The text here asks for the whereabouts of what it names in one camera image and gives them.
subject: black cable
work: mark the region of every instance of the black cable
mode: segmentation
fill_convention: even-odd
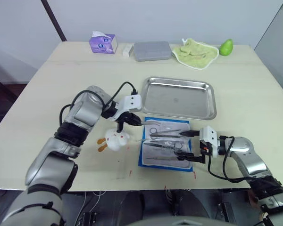
[[[70,106],[71,106],[71,105],[65,105],[64,107],[62,107],[62,109],[61,109],[61,111],[60,111],[60,115],[59,115],[59,117],[58,117],[60,125],[62,125],[62,117],[63,117],[63,112],[64,112],[64,110],[65,110],[66,108],[70,107]]]
[[[228,181],[230,181],[232,183],[239,183],[239,182],[241,182],[243,180],[246,180],[246,178],[229,178],[227,176],[227,174],[226,174],[226,171],[225,171],[226,160],[227,160],[227,157],[228,157],[228,155],[230,153],[230,150],[231,150],[231,148],[233,146],[233,143],[235,141],[235,137],[229,137],[229,138],[231,138],[232,140],[231,140],[230,145],[228,146],[228,148],[227,148],[227,150],[225,152],[225,158],[223,159],[223,163],[222,163],[222,171],[223,171],[223,174],[224,174],[226,180],[228,180]]]
[[[263,223],[263,221],[260,221],[260,222],[256,223],[254,226],[258,226],[258,225],[260,225],[262,223]]]
[[[214,174],[214,173],[211,172],[211,163],[212,163],[212,156],[209,155],[209,156],[208,156],[208,172],[209,172],[212,176],[214,176],[214,177],[216,177],[216,178],[219,178],[219,179],[222,179],[222,180],[227,180],[226,178],[221,177],[221,176],[218,176],[218,175],[216,175],[216,174]]]
[[[211,170],[210,170],[211,160],[212,160],[211,155],[208,156],[208,172],[216,178],[219,178],[219,179],[222,179],[222,180],[228,180],[229,182],[232,182],[232,183],[239,183],[239,182],[242,182],[244,180],[261,180],[261,182],[263,182],[263,183],[269,184],[271,186],[277,186],[277,184],[270,182],[270,181],[267,181],[267,180],[264,180],[263,178],[252,178],[252,177],[229,178],[226,174],[226,171],[225,171],[225,164],[226,164],[226,160],[228,158],[228,155],[230,153],[230,150],[233,146],[233,143],[235,141],[235,137],[229,137],[229,138],[232,138],[232,140],[230,142],[229,147],[226,150],[225,158],[223,159],[223,164],[222,164],[222,171],[223,171],[223,174],[224,174],[225,177],[218,176],[218,175],[211,172]]]
[[[75,96],[75,98],[73,99],[73,101],[71,102],[70,109],[73,108],[73,106],[75,105],[76,100],[77,100],[77,99],[79,98],[79,96],[80,96],[81,94],[83,94],[83,93],[91,93],[91,94],[95,95],[95,96],[101,101],[101,103],[102,103],[102,105],[103,105],[103,108],[102,108],[102,109],[104,109],[105,102],[103,101],[103,99],[102,99],[97,93],[95,93],[95,92],[93,92],[93,91],[90,91],[90,90],[83,90],[83,91],[79,92],[79,93]]]
[[[117,94],[118,94],[119,91],[123,88],[123,86],[124,86],[125,84],[129,84],[129,85],[132,87],[132,89],[133,89],[133,90],[132,90],[132,95],[137,94],[134,85],[132,85],[132,83],[130,83],[130,82],[128,82],[128,81],[125,81],[125,82],[118,88],[118,90],[115,92],[115,94],[112,96],[112,98],[106,103],[104,109],[112,102],[112,100],[117,96]]]

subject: metal tray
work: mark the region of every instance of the metal tray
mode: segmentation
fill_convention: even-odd
[[[202,81],[149,77],[141,92],[143,112],[178,118],[216,117],[213,87]]]

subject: purple tissue box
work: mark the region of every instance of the purple tissue box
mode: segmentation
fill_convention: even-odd
[[[112,53],[117,49],[117,39],[115,34],[105,34],[106,36],[91,37],[89,44],[94,53]]]

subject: plush toy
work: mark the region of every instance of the plush toy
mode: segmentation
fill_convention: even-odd
[[[104,145],[98,148],[99,152],[102,152],[106,147],[113,151],[118,151],[122,146],[125,146],[130,139],[130,135],[126,132],[117,133],[116,129],[108,129],[105,138],[99,139],[98,144],[106,142]]]

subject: white wall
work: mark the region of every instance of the white wall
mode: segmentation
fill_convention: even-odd
[[[255,49],[283,88],[283,6]]]
[[[283,0],[49,0],[70,41],[92,30],[122,41],[232,38],[255,47]],[[0,0],[0,80],[28,81],[60,42],[39,0]]]
[[[0,81],[28,82],[60,39],[39,0],[0,0]]]

